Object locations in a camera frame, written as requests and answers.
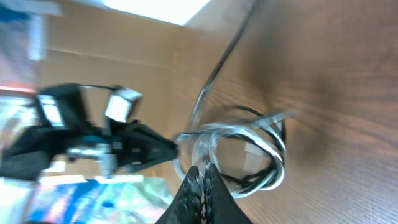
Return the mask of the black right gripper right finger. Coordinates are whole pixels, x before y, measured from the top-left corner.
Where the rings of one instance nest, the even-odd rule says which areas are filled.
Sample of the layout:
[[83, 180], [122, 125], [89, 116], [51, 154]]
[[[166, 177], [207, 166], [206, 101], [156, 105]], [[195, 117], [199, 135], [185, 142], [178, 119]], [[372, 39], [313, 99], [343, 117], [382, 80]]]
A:
[[217, 167], [212, 163], [206, 165], [203, 193], [207, 224], [252, 224], [235, 202]]

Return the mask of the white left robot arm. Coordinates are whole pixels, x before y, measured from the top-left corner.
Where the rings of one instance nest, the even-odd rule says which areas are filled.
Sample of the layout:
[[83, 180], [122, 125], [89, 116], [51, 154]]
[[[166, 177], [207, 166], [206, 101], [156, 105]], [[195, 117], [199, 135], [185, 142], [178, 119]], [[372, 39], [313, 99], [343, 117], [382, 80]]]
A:
[[119, 85], [109, 86], [105, 127], [93, 126], [81, 95], [85, 86], [66, 83], [43, 88], [34, 96], [39, 124], [24, 130], [4, 152], [1, 176], [36, 181], [54, 157], [100, 162], [110, 178], [122, 167], [134, 173], [178, 156], [177, 145], [131, 116], [142, 94]]

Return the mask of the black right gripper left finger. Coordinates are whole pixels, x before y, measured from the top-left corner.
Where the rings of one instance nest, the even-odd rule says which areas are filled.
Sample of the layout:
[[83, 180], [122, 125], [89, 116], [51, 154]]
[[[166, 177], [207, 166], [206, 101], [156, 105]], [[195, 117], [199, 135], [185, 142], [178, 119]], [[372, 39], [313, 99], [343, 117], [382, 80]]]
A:
[[172, 203], [155, 224], [200, 224], [202, 192], [198, 167], [191, 166]]

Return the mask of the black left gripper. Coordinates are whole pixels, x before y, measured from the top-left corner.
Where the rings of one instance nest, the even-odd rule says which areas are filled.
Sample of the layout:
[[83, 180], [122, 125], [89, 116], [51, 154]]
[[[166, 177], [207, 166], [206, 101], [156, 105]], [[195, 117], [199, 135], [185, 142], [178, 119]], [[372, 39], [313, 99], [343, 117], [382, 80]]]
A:
[[126, 166], [142, 171], [172, 161], [178, 156], [178, 146], [138, 120], [110, 120], [105, 128], [94, 126], [67, 140], [65, 155], [70, 161], [99, 162], [102, 174], [115, 174]]

